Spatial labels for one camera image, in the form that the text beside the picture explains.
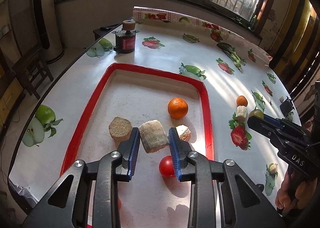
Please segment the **person right hand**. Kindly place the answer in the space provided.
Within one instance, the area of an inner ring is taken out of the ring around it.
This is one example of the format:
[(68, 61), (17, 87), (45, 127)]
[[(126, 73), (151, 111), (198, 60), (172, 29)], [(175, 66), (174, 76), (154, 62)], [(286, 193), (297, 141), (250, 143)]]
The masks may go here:
[(313, 198), (318, 180), (303, 181), (296, 186), (293, 181), (296, 177), (296, 172), (289, 174), (285, 173), (285, 178), (281, 183), (281, 187), (276, 196), (276, 207), (280, 210), (290, 211), (297, 208), (299, 210), (304, 209)]

